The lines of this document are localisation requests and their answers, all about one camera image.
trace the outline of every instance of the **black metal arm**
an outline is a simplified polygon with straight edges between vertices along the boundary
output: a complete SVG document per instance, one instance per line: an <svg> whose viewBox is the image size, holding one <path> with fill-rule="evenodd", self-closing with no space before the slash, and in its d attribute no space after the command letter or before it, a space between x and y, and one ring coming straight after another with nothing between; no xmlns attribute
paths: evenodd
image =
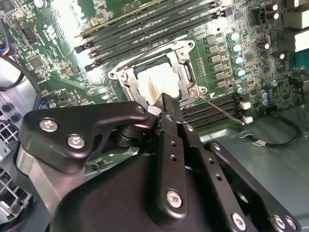
<svg viewBox="0 0 309 232"><path fill-rule="evenodd" d="M162 109L158 116L136 102L25 116L16 163L47 205L59 204L51 207L51 232L301 231L224 147L214 141L202 144L183 121L177 101L162 94L155 106ZM40 124L44 120L52 122L47 129ZM83 183L86 161L130 146L140 153ZM53 186L58 201L47 200L42 180Z"/></svg>

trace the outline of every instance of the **capacitor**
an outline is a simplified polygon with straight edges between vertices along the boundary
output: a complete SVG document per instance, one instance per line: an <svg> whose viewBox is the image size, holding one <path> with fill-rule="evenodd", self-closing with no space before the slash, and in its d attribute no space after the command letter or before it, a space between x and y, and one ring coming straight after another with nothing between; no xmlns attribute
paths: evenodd
<svg viewBox="0 0 309 232"><path fill-rule="evenodd" d="M46 0L33 0L33 3L37 8L44 8L48 5Z"/></svg>
<svg viewBox="0 0 309 232"><path fill-rule="evenodd" d="M239 56L235 56L233 58L233 63L234 64L238 64L238 65L242 65L243 64L243 58L242 57L239 57Z"/></svg>
<svg viewBox="0 0 309 232"><path fill-rule="evenodd" d="M269 20L276 20L279 18L279 13L277 12L267 13L266 18Z"/></svg>
<svg viewBox="0 0 309 232"><path fill-rule="evenodd" d="M276 4L276 3L273 3L273 4L268 4L266 5L265 9L267 11L276 11L278 10L279 6Z"/></svg>
<svg viewBox="0 0 309 232"><path fill-rule="evenodd" d="M235 42L238 41L239 40L239 33L237 33L237 32L229 33L228 39L235 41Z"/></svg>
<svg viewBox="0 0 309 232"><path fill-rule="evenodd" d="M260 100L261 105L263 106L268 106L269 105L269 100L268 99L261 99Z"/></svg>
<svg viewBox="0 0 309 232"><path fill-rule="evenodd" d="M276 59L284 59L285 58L285 54L282 52L274 52L272 54L272 56Z"/></svg>
<svg viewBox="0 0 309 232"><path fill-rule="evenodd" d="M245 74L246 74L246 71L244 71L243 69L236 69L235 71L235 75L239 77L243 77Z"/></svg>
<svg viewBox="0 0 309 232"><path fill-rule="evenodd" d="M244 90L243 87L241 87L240 85L236 85L236 91L237 91L237 93L241 94L241 93L243 93L245 90Z"/></svg>
<svg viewBox="0 0 309 232"><path fill-rule="evenodd" d="M231 46L231 51L232 52L240 52L241 51L241 46L239 44L233 44Z"/></svg>
<svg viewBox="0 0 309 232"><path fill-rule="evenodd" d="M257 47L264 50L268 50L270 48L270 45L268 43L258 43Z"/></svg>
<svg viewBox="0 0 309 232"><path fill-rule="evenodd" d="M269 93L267 93L265 90L261 90L261 92L260 92L260 97L262 98L262 99L268 99L269 98Z"/></svg>

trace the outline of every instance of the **screw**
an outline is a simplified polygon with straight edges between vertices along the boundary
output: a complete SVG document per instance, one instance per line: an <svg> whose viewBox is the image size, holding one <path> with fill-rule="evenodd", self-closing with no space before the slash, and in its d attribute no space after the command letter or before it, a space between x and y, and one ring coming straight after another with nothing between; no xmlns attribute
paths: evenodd
<svg viewBox="0 0 309 232"><path fill-rule="evenodd" d="M272 81L270 82L270 85L271 85L272 87L276 87L276 86L278 85L278 81L277 81L277 80L272 80Z"/></svg>
<svg viewBox="0 0 309 232"><path fill-rule="evenodd" d="M246 230L246 223L239 214L233 213L232 219L235 225L238 227L238 229L240 229L241 231Z"/></svg>
<svg viewBox="0 0 309 232"><path fill-rule="evenodd" d="M189 131L193 131L193 127L191 127L190 125L187 125L187 128Z"/></svg>
<svg viewBox="0 0 309 232"><path fill-rule="evenodd" d="M297 226L295 225L295 223L293 222L293 220L292 220L290 217L286 216L286 217L285 217L285 220L288 222L288 224L289 224L294 230L297 230Z"/></svg>
<svg viewBox="0 0 309 232"><path fill-rule="evenodd" d="M49 108L56 108L57 105L54 102L49 103Z"/></svg>
<svg viewBox="0 0 309 232"><path fill-rule="evenodd" d="M171 122L173 121L173 118L171 115L165 115L165 117L167 118L168 121L171 121Z"/></svg>
<svg viewBox="0 0 309 232"><path fill-rule="evenodd" d="M189 90L190 95L196 95L197 90L193 87Z"/></svg>
<svg viewBox="0 0 309 232"><path fill-rule="evenodd" d="M166 198L171 206L174 208L179 208L182 205L182 198L175 191L168 191L166 194Z"/></svg>
<svg viewBox="0 0 309 232"><path fill-rule="evenodd" d="M45 119L40 122L40 128L43 131L54 132L58 129L58 124L52 120Z"/></svg>
<svg viewBox="0 0 309 232"><path fill-rule="evenodd" d="M136 110L137 110L138 112L140 112L141 114L144 114L144 113L145 113L144 109L143 109L141 106L137 106L137 107L136 107Z"/></svg>
<svg viewBox="0 0 309 232"><path fill-rule="evenodd" d="M80 149L85 146L85 140L78 135L71 135L68 138L68 145L75 149Z"/></svg>
<svg viewBox="0 0 309 232"><path fill-rule="evenodd" d="M179 51L179 52L177 53L177 55L178 55L178 58L179 58L179 59L185 59L185 58L186 58L185 53L182 52L182 51Z"/></svg>
<svg viewBox="0 0 309 232"><path fill-rule="evenodd" d="M218 144L214 143L213 146L214 146L214 148L216 148L218 151L221 150L221 148L220 148L220 146L219 146Z"/></svg>
<svg viewBox="0 0 309 232"><path fill-rule="evenodd" d="M285 224L284 224L283 220L279 216L277 216L277 215L274 215L274 218L275 218L275 222L277 223L277 225L281 229L285 229Z"/></svg>

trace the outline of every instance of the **wire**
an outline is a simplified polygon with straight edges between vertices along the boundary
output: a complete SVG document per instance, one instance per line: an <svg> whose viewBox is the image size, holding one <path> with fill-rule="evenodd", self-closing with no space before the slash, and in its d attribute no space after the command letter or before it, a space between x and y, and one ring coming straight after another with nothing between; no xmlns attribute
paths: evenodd
<svg viewBox="0 0 309 232"><path fill-rule="evenodd" d="M22 82L22 80L24 79L24 77L25 77L24 74L23 74L23 73L20 73L18 79L17 79L12 85L10 85L10 86L8 86L8 87L0 87L0 91L7 91L7 90L9 90L9 89L12 89L12 88L18 86L18 85Z"/></svg>
<svg viewBox="0 0 309 232"><path fill-rule="evenodd" d="M282 144L265 143L265 145L264 145L265 147L269 147L269 148L283 148L283 147L287 147L287 146L290 146L290 145L296 143L301 138L302 131L301 131L301 128L297 124L295 124L294 122L292 122L291 120L289 120L287 118L284 118L284 117L278 115L277 113L272 112L270 114L275 119L278 119L278 120L282 121L283 123L285 123L286 125L292 127L295 130L296 133L295 133L295 136L291 140L289 140L289 141L287 141L285 143L282 143ZM250 137L253 142L257 142L257 141L260 140L260 139L258 139L256 137L254 137L253 135L249 135L248 137Z"/></svg>
<svg viewBox="0 0 309 232"><path fill-rule="evenodd" d="M9 40L8 40L8 36L6 34L6 31L4 29L4 26L3 26L3 23L2 23L2 20L0 20L0 30L3 34L3 38L4 38L4 43L5 43L5 48L1 48L0 52L6 52L8 53L9 52L9 48L10 48L10 44L9 44Z"/></svg>
<svg viewBox="0 0 309 232"><path fill-rule="evenodd" d="M0 225L0 232L16 231L27 221L27 219L31 215L31 211L33 211L33 208L34 208L34 199L33 197L31 197L28 206L21 211L21 213L15 220Z"/></svg>
<svg viewBox="0 0 309 232"><path fill-rule="evenodd" d="M38 83L33 79L33 77L25 69L23 69L19 64L17 64L16 61L12 60L9 57L5 57L2 54L0 54L0 58L4 59L5 61L7 61L11 65L13 65L15 68L17 68L32 84L32 86L34 87L34 90L37 94L35 101L34 101L33 109L34 110L38 109L39 106L40 106L40 103L41 103L41 96L42 96L41 89L40 89Z"/></svg>

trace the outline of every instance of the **green circuit board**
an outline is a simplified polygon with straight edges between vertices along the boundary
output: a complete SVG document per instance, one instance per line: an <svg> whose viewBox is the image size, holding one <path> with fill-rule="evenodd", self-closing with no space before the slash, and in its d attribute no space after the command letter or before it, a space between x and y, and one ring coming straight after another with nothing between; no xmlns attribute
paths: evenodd
<svg viewBox="0 0 309 232"><path fill-rule="evenodd" d="M34 4L41 1L44 3L42 7ZM90 71L85 67L98 60L89 56L94 48L81 53L77 53L74 49L91 41L91 36L87 38L87 35L91 35L94 31L104 29L112 34L114 21L122 22L149 9L159 11L160 7L176 8L178 4L190 5L191 7L186 10L194 9L194 12L188 15L190 19L195 17L192 21L201 17L201 14L211 15L227 8L232 11L231 15L196 24L185 24L188 20L184 20L186 19L184 15L179 18L183 21L176 26L174 25L176 21L168 26L162 26L162 29L170 27L166 30L167 36L175 30L173 38L186 34L186 40L195 42L196 45L189 55L198 85L208 90L205 98L215 99L233 93L240 85L245 93L250 93L254 117L264 115L264 106L260 104L259 95L262 89L269 93L269 103L276 104L279 109L286 109L298 103L287 79L292 70L290 54L286 53L284 60L272 56L272 53L278 50L277 33L282 30L282 19L279 17L278 20L268 20L261 24L256 22L254 10L263 9L266 4L273 3L271 0L234 0L234 2L226 0L218 2L217 7L205 11L202 11L202 8L197 11L197 8L205 6L205 3L210 1L41 1L0 0L0 16L9 32L9 41L14 50L13 57L36 78L47 105L66 107L127 101L119 82L108 78L108 72L120 61L153 48L153 43L147 45L141 43L140 47L131 50L126 49L128 45L124 43L121 46L113 41L109 44L102 43L99 47L111 47L103 49L103 53L109 53L106 57L111 54L119 55L110 56ZM281 14L283 7L280 2L278 5L278 12ZM156 15L156 19L161 18L160 14ZM237 42L228 38L232 32L239 34ZM171 37L167 36L161 37L160 43L157 44L168 42ZM219 85L214 78L218 72L213 69L214 64L211 61L213 54L210 54L210 44L207 42L209 36L215 36L215 44L219 47L216 54L220 55L222 72L225 73L223 85ZM257 47L258 43L266 42L271 45L268 50ZM231 46L234 44L239 44L242 50L237 53L231 51ZM242 65L233 63L235 56L243 58ZM237 69L243 69L246 72L245 76L237 76L235 74ZM271 85L274 80L278 82L275 87ZM195 101L184 108L199 103L200 101Z"/></svg>

